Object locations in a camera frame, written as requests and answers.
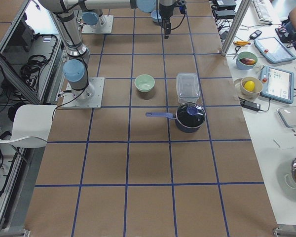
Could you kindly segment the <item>grey kitchen scale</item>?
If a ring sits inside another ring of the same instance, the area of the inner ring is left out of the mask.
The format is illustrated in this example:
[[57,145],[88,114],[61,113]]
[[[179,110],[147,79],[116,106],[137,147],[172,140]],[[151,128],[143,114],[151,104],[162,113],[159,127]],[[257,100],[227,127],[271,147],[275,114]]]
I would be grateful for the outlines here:
[[279,108],[277,113],[286,127],[296,127],[296,106]]

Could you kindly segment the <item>yellow lemon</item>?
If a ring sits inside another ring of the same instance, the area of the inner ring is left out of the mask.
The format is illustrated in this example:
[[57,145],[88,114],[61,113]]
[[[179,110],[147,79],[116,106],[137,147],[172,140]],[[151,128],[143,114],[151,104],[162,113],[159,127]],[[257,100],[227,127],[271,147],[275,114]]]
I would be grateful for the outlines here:
[[249,92],[252,92],[255,88],[255,82],[252,81],[252,80],[248,80],[244,83],[243,87],[249,91]]

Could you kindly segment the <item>black remote device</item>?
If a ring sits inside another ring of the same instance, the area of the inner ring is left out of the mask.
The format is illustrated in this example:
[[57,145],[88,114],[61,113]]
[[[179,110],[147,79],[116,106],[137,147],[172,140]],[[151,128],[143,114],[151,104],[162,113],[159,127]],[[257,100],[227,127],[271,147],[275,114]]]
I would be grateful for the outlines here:
[[254,31],[253,33],[250,34],[249,39],[250,40],[255,40],[260,35],[261,35],[261,31],[260,30],[256,30],[256,31]]

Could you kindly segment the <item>aluminium frame post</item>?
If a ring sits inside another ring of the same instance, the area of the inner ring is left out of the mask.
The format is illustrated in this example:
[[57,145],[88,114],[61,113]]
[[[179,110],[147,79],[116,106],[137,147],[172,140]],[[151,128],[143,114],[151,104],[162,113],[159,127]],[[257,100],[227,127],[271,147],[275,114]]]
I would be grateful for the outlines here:
[[224,44],[222,45],[221,55],[226,56],[227,52],[231,46],[231,43],[233,42],[236,33],[240,27],[240,24],[242,23],[242,20],[251,4],[251,0],[242,0],[240,2],[240,5],[238,7],[238,10],[236,11],[235,17],[233,19],[233,22],[231,24],[231,27],[229,29],[228,35],[224,41]]

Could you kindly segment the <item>orange handled tool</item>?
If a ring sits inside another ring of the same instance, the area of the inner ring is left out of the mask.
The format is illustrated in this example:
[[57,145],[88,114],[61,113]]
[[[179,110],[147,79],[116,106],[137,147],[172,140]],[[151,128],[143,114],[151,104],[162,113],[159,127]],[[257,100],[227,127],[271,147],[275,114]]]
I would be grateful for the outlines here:
[[242,40],[234,41],[233,44],[236,46],[251,45],[249,41],[242,41]]

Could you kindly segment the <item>far teach pendant tablet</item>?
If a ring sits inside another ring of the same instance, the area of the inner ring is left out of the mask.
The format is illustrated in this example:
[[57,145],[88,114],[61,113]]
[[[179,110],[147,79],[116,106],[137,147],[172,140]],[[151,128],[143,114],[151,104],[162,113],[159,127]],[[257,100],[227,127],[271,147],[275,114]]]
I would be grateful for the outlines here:
[[262,56],[272,64],[290,62],[296,57],[276,38],[257,38],[254,40],[255,47]]

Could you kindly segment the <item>beige bowl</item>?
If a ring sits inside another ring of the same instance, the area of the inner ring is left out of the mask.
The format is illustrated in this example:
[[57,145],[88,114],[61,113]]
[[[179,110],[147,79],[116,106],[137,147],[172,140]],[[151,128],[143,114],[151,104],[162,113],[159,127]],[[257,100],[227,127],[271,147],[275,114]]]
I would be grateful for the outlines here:
[[263,89],[263,85],[260,80],[255,77],[244,77],[240,81],[240,91],[249,96],[250,98],[258,96]]

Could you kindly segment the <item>scissors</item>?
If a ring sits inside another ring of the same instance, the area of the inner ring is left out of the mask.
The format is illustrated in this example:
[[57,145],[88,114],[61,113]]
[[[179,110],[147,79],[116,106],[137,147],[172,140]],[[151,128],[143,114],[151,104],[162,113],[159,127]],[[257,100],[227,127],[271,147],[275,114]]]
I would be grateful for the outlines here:
[[239,50],[241,49],[241,46],[239,46],[239,45],[237,45],[236,47],[235,47],[235,53],[234,53],[234,59],[238,56],[238,53],[239,53]]

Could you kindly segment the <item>near teach pendant tablet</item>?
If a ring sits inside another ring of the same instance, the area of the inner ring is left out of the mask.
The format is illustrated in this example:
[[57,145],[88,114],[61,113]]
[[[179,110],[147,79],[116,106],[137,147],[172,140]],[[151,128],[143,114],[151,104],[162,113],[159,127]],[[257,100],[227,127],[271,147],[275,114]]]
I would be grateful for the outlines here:
[[262,91],[260,95],[282,103],[292,104],[294,101],[294,73],[264,66],[260,73]]

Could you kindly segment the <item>blue bowl with fruit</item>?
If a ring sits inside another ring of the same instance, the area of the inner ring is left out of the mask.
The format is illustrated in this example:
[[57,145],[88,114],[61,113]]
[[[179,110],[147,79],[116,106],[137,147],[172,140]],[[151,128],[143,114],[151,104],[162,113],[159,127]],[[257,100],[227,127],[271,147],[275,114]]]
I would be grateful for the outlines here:
[[256,55],[248,51],[241,52],[236,57],[236,67],[240,70],[252,69],[257,62]]

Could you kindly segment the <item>black power adapter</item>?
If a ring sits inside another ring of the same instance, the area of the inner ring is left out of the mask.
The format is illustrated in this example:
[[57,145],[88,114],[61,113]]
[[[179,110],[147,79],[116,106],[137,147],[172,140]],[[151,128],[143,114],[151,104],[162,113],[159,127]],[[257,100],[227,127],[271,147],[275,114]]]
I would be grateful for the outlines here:
[[256,112],[260,111],[260,104],[258,104],[258,103],[251,102],[248,100],[241,100],[240,104],[243,108],[246,108],[246,109],[249,109],[252,111],[256,111]]

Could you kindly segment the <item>teach pendant tablet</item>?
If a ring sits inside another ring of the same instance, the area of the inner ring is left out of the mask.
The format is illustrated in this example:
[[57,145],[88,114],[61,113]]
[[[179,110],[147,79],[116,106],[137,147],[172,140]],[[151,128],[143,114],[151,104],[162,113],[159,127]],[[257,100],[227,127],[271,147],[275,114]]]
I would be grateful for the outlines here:
[[262,56],[272,64],[290,62],[296,57],[276,38],[257,38],[254,40],[255,47]]
[[260,95],[282,103],[292,104],[294,101],[294,73],[264,66],[260,73],[262,91]]

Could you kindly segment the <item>blue saucepan with lid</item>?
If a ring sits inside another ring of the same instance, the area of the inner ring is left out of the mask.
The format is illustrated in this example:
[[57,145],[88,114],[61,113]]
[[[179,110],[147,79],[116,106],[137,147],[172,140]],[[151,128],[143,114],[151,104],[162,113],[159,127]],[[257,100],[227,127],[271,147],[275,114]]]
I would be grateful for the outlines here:
[[176,112],[146,112],[147,117],[164,117],[175,120],[177,128],[185,133],[193,133],[199,130],[206,120],[206,112],[202,106],[186,102],[180,104]]

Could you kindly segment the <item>clear plastic container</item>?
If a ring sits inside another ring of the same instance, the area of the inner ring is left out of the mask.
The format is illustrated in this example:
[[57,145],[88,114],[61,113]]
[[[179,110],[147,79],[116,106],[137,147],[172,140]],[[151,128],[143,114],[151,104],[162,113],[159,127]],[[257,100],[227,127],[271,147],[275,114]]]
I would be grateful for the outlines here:
[[178,73],[176,77],[178,103],[196,103],[200,97],[199,81],[196,73]]

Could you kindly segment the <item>white chair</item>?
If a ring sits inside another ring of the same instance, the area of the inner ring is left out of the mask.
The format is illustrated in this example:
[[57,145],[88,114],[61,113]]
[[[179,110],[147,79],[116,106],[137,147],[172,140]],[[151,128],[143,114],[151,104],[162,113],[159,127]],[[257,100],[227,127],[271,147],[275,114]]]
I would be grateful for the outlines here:
[[21,106],[16,111],[10,139],[0,139],[0,144],[20,148],[46,146],[55,108],[55,105]]

